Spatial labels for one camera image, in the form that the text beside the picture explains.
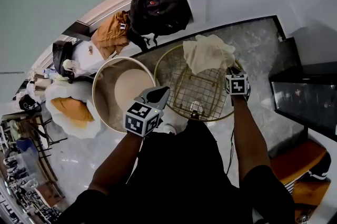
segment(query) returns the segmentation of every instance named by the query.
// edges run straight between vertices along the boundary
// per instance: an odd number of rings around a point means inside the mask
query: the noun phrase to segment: gold wire basket
[[[156,85],[171,89],[167,105],[177,114],[190,118],[191,105],[198,101],[202,107],[198,121],[211,122],[233,114],[230,101],[226,102],[224,86],[226,69],[210,69],[194,75],[184,59],[183,45],[167,51],[157,62]]]

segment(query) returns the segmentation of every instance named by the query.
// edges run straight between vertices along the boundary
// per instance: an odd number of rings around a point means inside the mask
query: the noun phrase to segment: shoe
[[[201,115],[204,110],[201,106],[201,103],[197,100],[192,102],[190,109],[191,109],[190,117],[195,119],[199,119],[199,115]]]
[[[176,129],[171,124],[164,124],[163,132],[164,133],[173,133],[174,135],[177,135]]]

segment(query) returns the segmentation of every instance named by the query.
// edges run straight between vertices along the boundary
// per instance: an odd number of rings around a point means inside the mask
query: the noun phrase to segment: round storage basket
[[[141,62],[130,57],[110,59],[96,73],[93,83],[94,106],[109,128],[126,133],[123,128],[124,111],[120,106],[125,108],[125,103],[153,86],[153,75]]]

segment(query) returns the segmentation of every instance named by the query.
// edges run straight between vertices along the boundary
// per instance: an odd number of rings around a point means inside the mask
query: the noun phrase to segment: black cable
[[[229,165],[228,165],[228,169],[227,169],[226,175],[228,174],[228,172],[229,172],[229,170],[230,170],[230,167],[231,167],[231,164],[232,164],[232,160],[233,160],[233,154],[234,154],[233,136],[234,136],[234,129],[233,129],[232,136],[231,136],[230,163],[229,163]]]

